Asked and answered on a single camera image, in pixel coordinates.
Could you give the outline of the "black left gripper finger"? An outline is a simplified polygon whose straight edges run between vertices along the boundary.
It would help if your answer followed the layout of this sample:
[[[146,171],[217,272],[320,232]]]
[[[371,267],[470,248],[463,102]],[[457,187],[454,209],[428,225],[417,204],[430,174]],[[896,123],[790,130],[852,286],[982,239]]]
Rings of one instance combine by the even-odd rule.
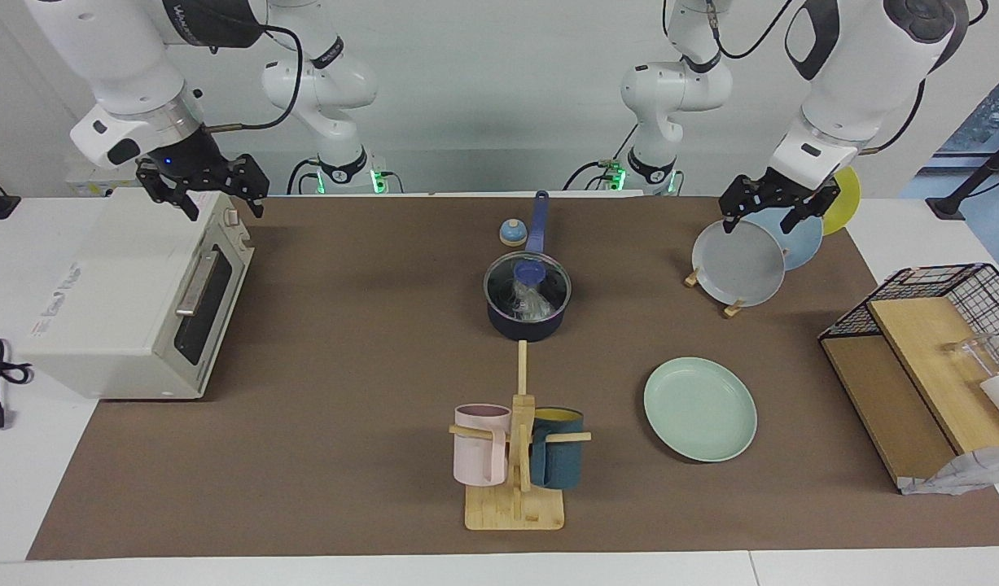
[[[792,233],[798,223],[810,216],[822,218],[839,194],[840,188],[838,186],[823,186],[806,200],[797,201],[782,219],[782,233]]]
[[[748,204],[747,190],[727,190],[720,196],[720,211],[723,216],[722,227],[724,233],[733,233],[737,224],[747,214],[746,204]]]

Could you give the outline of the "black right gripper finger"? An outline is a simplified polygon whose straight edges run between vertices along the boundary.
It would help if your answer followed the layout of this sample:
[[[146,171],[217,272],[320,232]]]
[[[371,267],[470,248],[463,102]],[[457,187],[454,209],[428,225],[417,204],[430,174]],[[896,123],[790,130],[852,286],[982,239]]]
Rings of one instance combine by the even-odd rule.
[[[139,172],[138,181],[153,203],[168,203],[178,208],[190,221],[197,221],[199,209],[184,185],[168,186],[158,172]]]
[[[262,200],[267,198],[269,178],[252,155],[236,159],[236,197],[248,205],[254,216],[264,215]]]

